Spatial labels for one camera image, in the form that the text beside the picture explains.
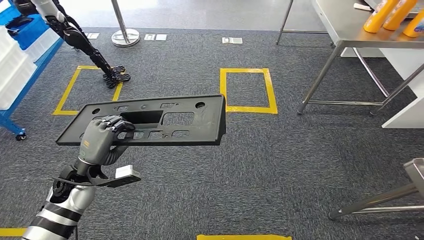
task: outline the orange bottle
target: orange bottle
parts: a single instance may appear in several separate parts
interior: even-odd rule
[[[401,26],[402,21],[407,17],[413,7],[417,4],[417,0],[400,0],[391,15],[385,21],[383,28],[395,31]]]
[[[424,34],[424,9],[405,27],[403,34],[411,38]]]
[[[398,2],[399,0],[382,0],[363,25],[363,29],[373,34],[378,32]]]

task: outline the white plastic bin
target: white plastic bin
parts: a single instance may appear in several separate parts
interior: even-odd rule
[[[12,73],[21,66],[26,56],[28,55],[22,51],[16,41],[5,52],[0,53],[0,79],[9,79]]]
[[[0,110],[7,110],[16,100],[22,89],[28,83],[37,66],[26,55],[19,67],[12,72],[11,77],[0,77]]]
[[[21,93],[37,66],[0,26],[0,110],[7,110]]]
[[[47,29],[35,42],[24,50],[29,58],[35,62],[37,61],[55,42],[59,39],[59,35],[52,29]]]

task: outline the humanoid robot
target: humanoid robot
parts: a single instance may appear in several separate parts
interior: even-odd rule
[[[78,23],[60,5],[59,0],[13,0],[19,12],[24,15],[40,14],[47,25],[55,31],[68,45],[83,51],[104,74],[103,79],[108,88],[113,89],[118,83],[130,80],[123,66],[111,67],[102,54],[93,47]]]

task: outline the stanchion base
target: stanchion base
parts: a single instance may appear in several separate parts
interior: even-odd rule
[[[140,41],[140,33],[137,30],[127,28],[126,34],[129,42],[125,41],[122,31],[119,30],[112,35],[112,43],[117,47],[130,47]]]

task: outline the robotic arm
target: robotic arm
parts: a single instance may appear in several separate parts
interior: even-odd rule
[[[13,0],[14,5],[23,15],[40,14],[47,25],[55,31],[68,45],[82,50],[103,72],[103,79],[108,88],[113,89],[118,83],[130,80],[124,73],[123,66],[111,67],[102,54],[93,47],[78,23],[60,5],[59,0]]]
[[[54,178],[45,204],[22,239],[67,240],[74,230],[76,232],[82,214],[93,202],[96,187],[116,188],[140,181],[140,173],[131,166],[122,167],[120,176],[115,179],[109,179],[101,171],[101,166],[114,164],[128,148],[115,146],[111,149],[114,137],[126,132],[125,137],[132,138],[134,129],[135,126],[122,116],[92,120],[82,137],[78,160]]]

